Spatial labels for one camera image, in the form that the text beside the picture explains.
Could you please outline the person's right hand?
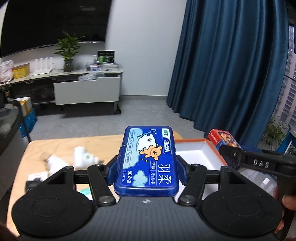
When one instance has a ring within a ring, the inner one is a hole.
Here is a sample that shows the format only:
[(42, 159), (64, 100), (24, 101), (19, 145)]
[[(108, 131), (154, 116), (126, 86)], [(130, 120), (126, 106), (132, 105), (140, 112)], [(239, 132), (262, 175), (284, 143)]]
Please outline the person's right hand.
[[(273, 197), (276, 199), (276, 200), (280, 200), (279, 198), (279, 192), (278, 192), (278, 188), (276, 187), (273, 191)], [(282, 211), (282, 217), (285, 216), (285, 211), (286, 210), (289, 210), (289, 211), (295, 211), (295, 195), (284, 195), (281, 199), (281, 203), (284, 207), (284, 210)], [(285, 226), (285, 221), (284, 220), (281, 220), (280, 221), (280, 224), (278, 225), (275, 233), (278, 233), (279, 231), (281, 231)]]

